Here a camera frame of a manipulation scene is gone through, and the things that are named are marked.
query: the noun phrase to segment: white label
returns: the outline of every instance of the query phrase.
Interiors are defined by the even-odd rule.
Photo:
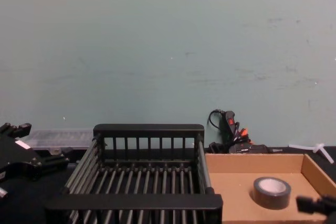
[[[15,141],[15,143],[17,143],[18,145],[20,145],[24,149],[29,149],[30,148],[30,146],[28,144],[22,142],[21,140]]]
[[[6,176],[6,172],[0,173],[0,180],[5,178],[5,176]]]

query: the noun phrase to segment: white plastic piece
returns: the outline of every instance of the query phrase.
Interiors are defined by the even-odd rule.
[[[5,189],[0,188],[0,198],[5,198],[7,195],[8,192]]]
[[[316,144],[314,147],[308,147],[308,146],[302,146],[302,145],[296,145],[296,144],[289,144],[288,147],[301,149],[301,150],[310,150],[316,153],[318,150],[320,150],[323,155],[327,158],[327,160],[330,162],[330,164],[334,163],[334,160],[329,155],[329,153],[324,149],[324,144]]]
[[[21,147],[23,147],[24,149],[29,149],[30,146],[24,142],[22,142],[21,140],[15,141],[16,144],[20,145]]]

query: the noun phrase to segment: tape roll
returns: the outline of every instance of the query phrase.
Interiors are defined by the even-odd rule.
[[[257,178],[254,183],[253,200],[268,209],[284,209],[289,205],[290,185],[273,177]]]

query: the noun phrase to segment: black clamp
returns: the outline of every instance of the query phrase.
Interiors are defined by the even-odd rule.
[[[299,212],[306,212],[308,214],[313,214],[314,212],[319,212],[320,214],[326,215],[327,219],[325,224],[335,224],[336,223],[336,198],[324,195],[320,199],[314,201],[312,198],[298,196],[296,198],[296,203]]]
[[[29,123],[19,127],[9,123],[0,126],[0,181],[16,176],[36,179],[67,167],[69,159],[64,154],[40,157],[29,145],[15,139],[29,135],[31,126]]]

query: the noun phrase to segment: orange part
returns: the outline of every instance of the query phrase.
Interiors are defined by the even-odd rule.
[[[247,135],[247,128],[243,129],[240,135],[241,136],[246,136]]]
[[[228,122],[230,125],[235,124],[235,121],[232,118],[229,118]]]

